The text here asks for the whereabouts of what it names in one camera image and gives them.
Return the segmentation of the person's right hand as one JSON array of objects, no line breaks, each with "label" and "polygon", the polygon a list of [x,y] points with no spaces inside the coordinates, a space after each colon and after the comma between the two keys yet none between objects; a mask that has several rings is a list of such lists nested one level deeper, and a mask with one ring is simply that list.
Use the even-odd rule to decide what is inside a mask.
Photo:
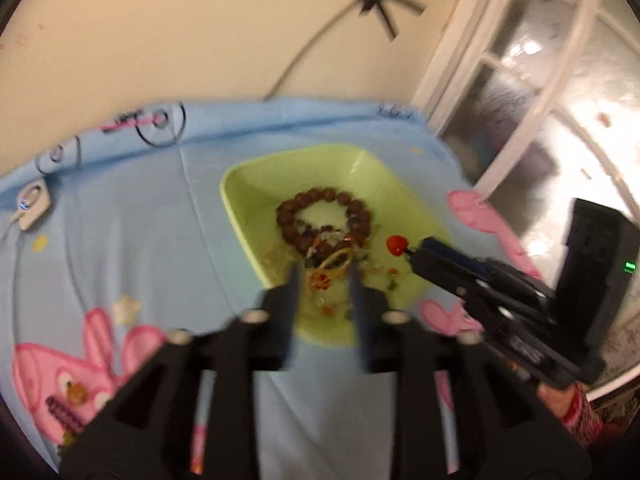
[{"label": "person's right hand", "polygon": [[563,425],[569,424],[582,408],[582,388],[578,384],[559,390],[541,382],[537,387],[537,396]]}]

